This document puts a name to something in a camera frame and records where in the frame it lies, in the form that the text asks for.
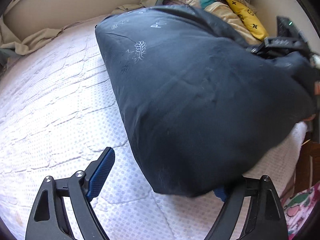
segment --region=silver bolt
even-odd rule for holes
[[[52,180],[52,177],[51,176],[46,176],[44,178],[44,182],[50,182]]]
[[[270,177],[267,176],[267,175],[263,175],[262,178],[263,178],[264,181],[270,181],[271,180]]]
[[[77,171],[76,172],[76,177],[82,177],[84,175],[84,172],[83,171]]]

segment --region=yellow cushion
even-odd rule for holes
[[[243,21],[244,25],[254,37],[259,40],[263,40],[265,37],[269,36],[257,16],[247,6],[236,0],[226,1],[228,2],[233,12],[239,16],[239,18]]]

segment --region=bed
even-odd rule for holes
[[[92,201],[109,238],[204,239],[223,203],[213,193],[189,199],[152,191],[133,158],[95,39],[94,27],[104,17],[72,25],[38,51],[9,62],[0,82],[0,217],[23,240],[44,177],[69,177],[112,147],[115,165]],[[245,175],[268,174],[281,194],[306,129],[296,124]],[[75,238],[82,239],[65,201]],[[232,239],[241,233],[248,204],[246,198]]]

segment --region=mattress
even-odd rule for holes
[[[44,177],[71,176],[113,147],[116,162],[93,209],[111,240],[202,240],[222,207],[213,193],[190,199],[160,195],[136,164],[94,27],[97,17],[67,28],[18,59],[0,80],[0,216],[23,240]],[[306,125],[298,123],[246,176],[268,174],[282,193],[299,158]],[[66,208],[82,239],[70,200]],[[241,232],[245,199],[232,239]]]

